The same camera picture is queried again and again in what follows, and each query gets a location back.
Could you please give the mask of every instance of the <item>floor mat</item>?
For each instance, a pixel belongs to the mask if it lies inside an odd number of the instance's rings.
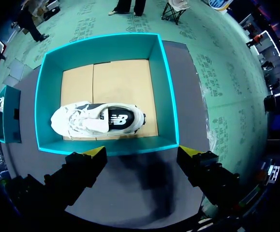
[[[229,171],[240,173],[243,181],[249,176],[266,142],[263,99],[268,91],[260,63],[245,45],[249,39],[231,16],[190,0],[191,8],[176,25],[161,20],[166,0],[147,1],[142,17],[108,16],[116,0],[60,2],[61,11],[38,27],[50,35],[47,40],[36,43],[30,34],[20,32],[8,44],[7,60],[0,64],[0,90],[14,58],[36,68],[47,51],[69,42],[110,33],[158,33],[163,40],[187,45],[206,100],[211,148]]]

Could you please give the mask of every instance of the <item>cardboard bottom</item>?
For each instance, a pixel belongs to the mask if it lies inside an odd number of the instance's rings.
[[[146,114],[146,123],[134,135],[73,140],[109,140],[158,136],[149,62],[145,59],[113,61],[64,71],[60,105],[79,101],[134,104]]]

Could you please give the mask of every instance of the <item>black shoe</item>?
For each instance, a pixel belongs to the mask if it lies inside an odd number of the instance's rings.
[[[48,37],[49,37],[49,35],[43,34],[43,35],[41,36],[41,38],[39,39],[39,41],[42,42],[43,40],[46,40]]]

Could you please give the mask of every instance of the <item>person's leg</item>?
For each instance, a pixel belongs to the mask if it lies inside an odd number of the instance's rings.
[[[251,41],[246,43],[247,47],[251,47]]]
[[[43,41],[48,37],[48,35],[44,36],[38,31],[37,27],[35,26],[32,20],[32,15],[28,10],[23,10],[21,12],[20,17],[18,18],[18,25],[21,28],[27,29],[36,42]]]
[[[251,46],[254,46],[257,42],[255,40],[252,40],[248,42],[246,45],[250,48]]]
[[[116,11],[117,13],[127,13],[130,11],[131,7],[131,0],[119,0],[117,3],[117,6],[114,8],[113,11]]]
[[[6,59],[6,57],[1,52],[0,52],[0,59],[3,59],[3,60]]]
[[[136,16],[142,16],[146,0],[135,0],[134,13]]]
[[[261,65],[261,68],[266,67],[269,64],[269,61],[266,61],[263,65]]]

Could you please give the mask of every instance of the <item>new balance logo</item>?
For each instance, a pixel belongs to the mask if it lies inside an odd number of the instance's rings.
[[[111,115],[110,122],[114,125],[124,125],[127,121],[128,115]]]

